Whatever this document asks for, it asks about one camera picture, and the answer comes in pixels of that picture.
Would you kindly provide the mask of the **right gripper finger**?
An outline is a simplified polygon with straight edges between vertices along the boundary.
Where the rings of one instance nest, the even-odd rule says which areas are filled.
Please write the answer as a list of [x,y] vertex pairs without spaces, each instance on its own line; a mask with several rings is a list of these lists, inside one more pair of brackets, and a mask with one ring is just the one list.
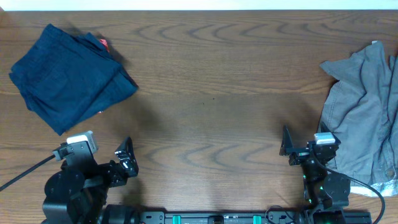
[[319,132],[320,133],[330,133],[330,129],[328,128],[328,126],[325,124],[325,122],[320,121],[319,124]]
[[283,133],[282,133],[282,143],[280,146],[279,155],[280,156],[288,156],[293,152],[293,148],[294,148],[294,145],[292,142],[291,135],[289,133],[287,125],[284,125]]

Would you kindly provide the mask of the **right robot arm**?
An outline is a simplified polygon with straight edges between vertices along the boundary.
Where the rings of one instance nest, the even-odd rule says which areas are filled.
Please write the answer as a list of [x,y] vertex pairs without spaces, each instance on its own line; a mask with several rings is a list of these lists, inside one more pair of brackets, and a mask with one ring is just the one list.
[[341,141],[321,123],[321,131],[305,147],[294,147],[287,126],[283,127],[279,154],[303,172],[304,198],[309,205],[292,217],[294,223],[344,223],[343,207],[349,205],[351,181],[343,174],[328,171]]

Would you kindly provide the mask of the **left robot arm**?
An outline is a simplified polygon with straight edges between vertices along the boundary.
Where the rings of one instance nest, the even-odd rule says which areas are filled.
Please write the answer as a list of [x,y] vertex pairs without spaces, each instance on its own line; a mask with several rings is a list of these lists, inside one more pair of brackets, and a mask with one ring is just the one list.
[[139,212],[126,205],[107,205],[108,190],[127,184],[139,172],[132,139],[127,137],[115,150],[118,162],[97,164],[86,141],[61,143],[53,151],[62,160],[61,171],[45,184],[42,209],[44,223],[140,222]]

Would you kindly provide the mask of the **navy blue shorts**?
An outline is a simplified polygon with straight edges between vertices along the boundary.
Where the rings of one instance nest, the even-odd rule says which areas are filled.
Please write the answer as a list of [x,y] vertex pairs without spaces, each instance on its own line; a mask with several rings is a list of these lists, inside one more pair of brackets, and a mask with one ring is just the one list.
[[77,37],[47,25],[9,74],[28,109],[37,113],[58,135],[76,125],[94,99],[97,88],[110,80],[89,77],[90,72],[98,72],[92,59],[99,59],[105,65],[112,63],[85,47]]

